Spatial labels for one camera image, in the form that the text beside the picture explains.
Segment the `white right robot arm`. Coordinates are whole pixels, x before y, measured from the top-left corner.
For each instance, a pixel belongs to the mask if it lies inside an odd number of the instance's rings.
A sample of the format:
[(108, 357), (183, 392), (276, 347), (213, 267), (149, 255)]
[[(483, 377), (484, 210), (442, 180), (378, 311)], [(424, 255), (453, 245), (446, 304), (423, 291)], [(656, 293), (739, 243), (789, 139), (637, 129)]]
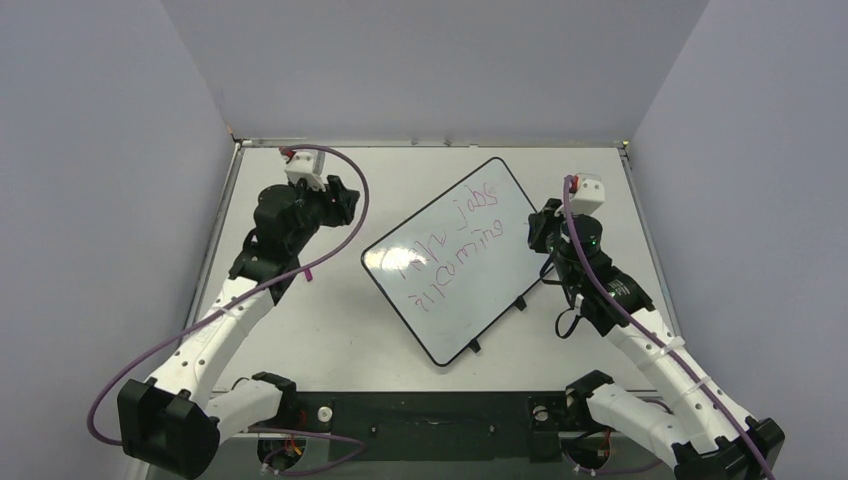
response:
[(697, 364), (651, 297), (602, 251), (601, 223), (556, 198), (528, 220), (528, 246), (546, 257), (542, 275), (556, 273), (568, 312), (622, 352), (660, 397), (653, 405), (595, 370), (567, 386), (566, 418), (625, 435), (678, 479), (773, 478), (783, 430), (756, 419)]

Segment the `black framed whiteboard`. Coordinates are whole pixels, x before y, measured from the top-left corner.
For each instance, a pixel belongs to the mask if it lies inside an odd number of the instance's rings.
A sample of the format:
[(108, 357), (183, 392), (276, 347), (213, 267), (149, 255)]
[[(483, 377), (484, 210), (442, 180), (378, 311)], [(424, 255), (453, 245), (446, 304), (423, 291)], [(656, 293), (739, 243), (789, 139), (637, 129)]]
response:
[(492, 157), (362, 252), (433, 364), (449, 365), (508, 309), (525, 308), (547, 259), (528, 245), (535, 210), (507, 163)]

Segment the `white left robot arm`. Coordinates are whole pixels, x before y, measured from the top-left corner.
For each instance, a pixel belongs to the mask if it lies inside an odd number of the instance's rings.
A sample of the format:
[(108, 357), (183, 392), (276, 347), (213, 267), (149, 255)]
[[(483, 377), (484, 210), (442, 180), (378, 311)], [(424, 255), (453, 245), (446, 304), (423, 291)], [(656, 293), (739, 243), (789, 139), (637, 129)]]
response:
[(369, 206), (369, 189), (348, 189), (335, 175), (316, 187), (292, 180), (259, 194), (254, 227), (204, 319), (177, 337), (179, 347), (146, 380), (120, 389), (125, 454), (195, 479), (232, 436), (262, 421), (275, 430), (295, 423), (295, 385), (284, 377), (260, 372), (219, 397), (213, 387), (253, 328), (307, 270), (299, 255), (310, 239), (322, 227), (360, 229)]

